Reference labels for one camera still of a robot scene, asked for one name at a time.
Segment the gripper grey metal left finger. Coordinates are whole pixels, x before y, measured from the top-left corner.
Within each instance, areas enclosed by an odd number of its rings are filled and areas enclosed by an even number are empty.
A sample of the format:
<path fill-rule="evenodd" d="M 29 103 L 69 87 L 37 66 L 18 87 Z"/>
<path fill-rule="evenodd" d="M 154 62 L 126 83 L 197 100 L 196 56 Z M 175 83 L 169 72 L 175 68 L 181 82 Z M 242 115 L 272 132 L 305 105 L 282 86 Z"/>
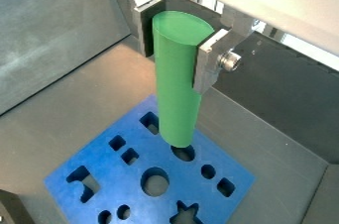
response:
<path fill-rule="evenodd" d="M 139 41 L 141 53 L 154 55 L 153 18 L 166 10 L 166 0 L 127 0 L 131 24 Z"/>

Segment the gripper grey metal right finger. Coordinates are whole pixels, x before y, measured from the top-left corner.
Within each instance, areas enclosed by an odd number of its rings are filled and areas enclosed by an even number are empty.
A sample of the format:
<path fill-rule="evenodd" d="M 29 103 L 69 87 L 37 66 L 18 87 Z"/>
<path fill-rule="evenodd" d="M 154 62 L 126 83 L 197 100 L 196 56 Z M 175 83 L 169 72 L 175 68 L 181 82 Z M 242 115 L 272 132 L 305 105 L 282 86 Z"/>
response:
<path fill-rule="evenodd" d="M 242 57 L 234 48 L 258 27 L 257 18 L 230 6 L 225 6 L 221 22 L 224 28 L 200 44 L 194 77 L 194 89 L 200 94 L 217 83 L 222 70 L 237 70 Z"/>

